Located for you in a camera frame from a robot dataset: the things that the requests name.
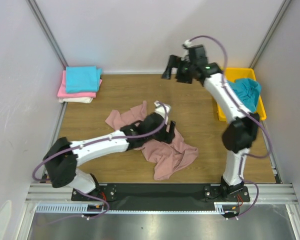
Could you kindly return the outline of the dusty pink t shirt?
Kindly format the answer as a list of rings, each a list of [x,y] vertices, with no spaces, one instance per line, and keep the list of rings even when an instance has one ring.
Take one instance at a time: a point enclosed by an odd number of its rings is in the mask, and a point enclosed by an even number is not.
[[[106,118],[105,123],[114,130],[130,125],[135,121],[143,121],[147,115],[147,102],[130,108],[120,113],[112,110]],[[199,156],[199,150],[184,142],[184,138],[174,130],[175,137],[171,144],[150,140],[143,146],[136,148],[141,151],[147,162],[155,164],[153,178],[156,181],[168,180],[171,175],[192,164]]]

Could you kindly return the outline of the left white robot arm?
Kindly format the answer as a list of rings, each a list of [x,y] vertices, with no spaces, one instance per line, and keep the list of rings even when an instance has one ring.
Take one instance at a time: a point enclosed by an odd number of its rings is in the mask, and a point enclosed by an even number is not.
[[[122,153],[142,147],[151,140],[170,144],[175,137],[175,121],[167,121],[161,114],[153,112],[144,120],[101,137],[82,141],[59,138],[44,157],[53,188],[69,186],[89,200],[100,195],[100,185],[91,173],[78,167],[99,157]]]

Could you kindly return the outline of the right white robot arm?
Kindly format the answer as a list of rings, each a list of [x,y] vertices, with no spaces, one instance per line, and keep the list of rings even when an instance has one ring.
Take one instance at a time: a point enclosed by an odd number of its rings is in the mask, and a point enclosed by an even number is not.
[[[260,116],[251,112],[237,97],[224,71],[215,62],[210,63],[203,45],[185,47],[184,56],[171,54],[162,79],[170,79],[176,69],[179,83],[197,80],[221,107],[227,128],[221,139],[227,150],[225,171],[217,196],[232,201],[244,188],[244,168],[253,142],[257,138]]]

